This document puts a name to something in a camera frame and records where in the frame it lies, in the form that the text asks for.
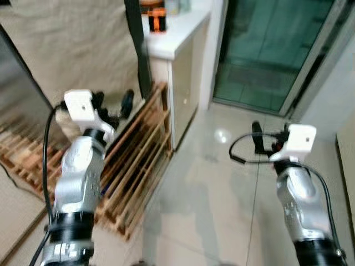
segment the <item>countertop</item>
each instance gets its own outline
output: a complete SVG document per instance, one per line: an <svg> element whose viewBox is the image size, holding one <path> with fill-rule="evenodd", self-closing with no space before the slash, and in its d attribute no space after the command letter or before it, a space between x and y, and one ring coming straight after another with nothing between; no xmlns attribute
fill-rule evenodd
<svg viewBox="0 0 355 266"><path fill-rule="evenodd" d="M174 60L184 44L210 19L208 10L192 10L166 18L166 33L150 33L146 15L142 16L144 38L151 57Z"/></svg>

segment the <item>white wall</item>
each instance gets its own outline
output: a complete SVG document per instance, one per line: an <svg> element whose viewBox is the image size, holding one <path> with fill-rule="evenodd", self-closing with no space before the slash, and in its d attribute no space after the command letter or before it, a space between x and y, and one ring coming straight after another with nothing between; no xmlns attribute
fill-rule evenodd
<svg viewBox="0 0 355 266"><path fill-rule="evenodd" d="M301 123L317 128L319 138L334 141L336 133L354 110L354 58L355 35L301 119Z"/></svg>
<svg viewBox="0 0 355 266"><path fill-rule="evenodd" d="M204 63L201 74L199 109L207 110L212 99L215 66L219 58L220 44L224 27L224 12L227 0L191 0L192 9L207 8L211 11L205 46Z"/></svg>

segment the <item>glass door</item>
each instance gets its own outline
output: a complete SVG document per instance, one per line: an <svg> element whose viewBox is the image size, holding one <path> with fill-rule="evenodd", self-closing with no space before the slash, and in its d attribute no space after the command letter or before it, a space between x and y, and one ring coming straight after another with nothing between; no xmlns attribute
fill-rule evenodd
<svg viewBox="0 0 355 266"><path fill-rule="evenodd" d="M327 53L325 44L345 5L346 0L230 0L214 101L285 115Z"/></svg>

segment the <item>wooden rack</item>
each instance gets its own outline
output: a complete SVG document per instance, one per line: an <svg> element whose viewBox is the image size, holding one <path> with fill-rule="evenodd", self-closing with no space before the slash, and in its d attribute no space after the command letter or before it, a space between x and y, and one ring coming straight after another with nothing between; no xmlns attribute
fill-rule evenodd
<svg viewBox="0 0 355 266"><path fill-rule="evenodd" d="M142 218L171 157L169 116L167 87L160 83L106 156L95 222L126 240ZM20 117L0 125L0 161L42 196L43 129L32 128ZM66 150L55 147L56 143L48 145L48 191L52 200Z"/></svg>

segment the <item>black cable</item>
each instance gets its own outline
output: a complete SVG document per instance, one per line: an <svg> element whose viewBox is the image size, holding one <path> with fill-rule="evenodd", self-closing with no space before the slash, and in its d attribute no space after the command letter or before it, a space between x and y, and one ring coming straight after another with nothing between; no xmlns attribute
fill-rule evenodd
<svg viewBox="0 0 355 266"><path fill-rule="evenodd" d="M14 185L17 189L22 190L22 191L24 191L24 192L26 192L26 193L29 193L29 194L31 194L31 196L34 196L34 197L38 198L40 201L43 201L43 198L39 197L39 196L38 196L36 193L34 193L33 191L28 190L27 188L24 188L24 187L20 187L20 186L16 183L16 181L10 176L10 174L9 174L9 172L7 171L6 167L5 167L1 162L0 162L0 166L4 169L4 171L5 171L6 175L7 175L7 177L11 180L11 182L13 183L13 185Z"/></svg>
<svg viewBox="0 0 355 266"><path fill-rule="evenodd" d="M45 131L44 131L44 138L43 138L43 159L42 159L42 188L43 188L43 196L45 200L45 208L47 209L48 213L48 229L39 244L35 254L33 255L31 262L29 266L34 266L40 252L42 251L45 243L47 242L49 235L50 235L50 225L52 224L54 217L53 217L53 212L52 212L52 206L50 204L50 199L49 199L49 193L48 193L48 187L47 187L47 147L48 147L48 136L49 136L49 128L50 128L50 123L52 122L53 116L55 115L56 110L60 107L60 105L57 105L55 108L53 108L48 116L47 123L45 125Z"/></svg>
<svg viewBox="0 0 355 266"><path fill-rule="evenodd" d="M248 136L269 136L269 137L275 137L277 138L277 135L276 134L271 134L271 133L263 133L263 132L253 132L253 133L247 133L247 134L244 134L242 136L240 136L238 139L236 139L232 145L230 146L229 148L229 157L233 160L236 160L237 162L240 162L242 164L245 164L245 163L275 163L275 162L281 162L282 160L280 161L253 161L253 160L246 160L240 156L237 156L237 155L234 155L232 153L232 149L234 148L234 146L242 139L248 137ZM335 242L335 246L337 248L338 251L341 252L341 258L343 260L343 264L344 265L347 265L346 261L345 261L345 252L343 251L343 249L341 248L340 246L340 242L339 242L339 238L338 238L338 234L337 234L337 230L336 230L336 226L335 226L335 222L334 222L334 218L333 218L333 211L332 211L332 205L331 205L331 197L330 197L330 193L329 193L329 189L328 189L328 186L324 180L324 178L321 176L321 174L319 174L316 170L314 170L313 168L303 164L303 163L299 163L299 162L291 162L292 165L294 166L298 166L298 167L302 167L304 168L305 170L308 171L308 173L312 172L315 176L318 177L319 181L321 182L322 184L322 187L323 187L323 190L324 190L324 193L325 193L325 196L326 196L326 202L327 202L327 212L328 212L328 218L329 218L329 222L330 222L330 225L331 225L331 231L332 231L332 237L333 237L333 240Z"/></svg>

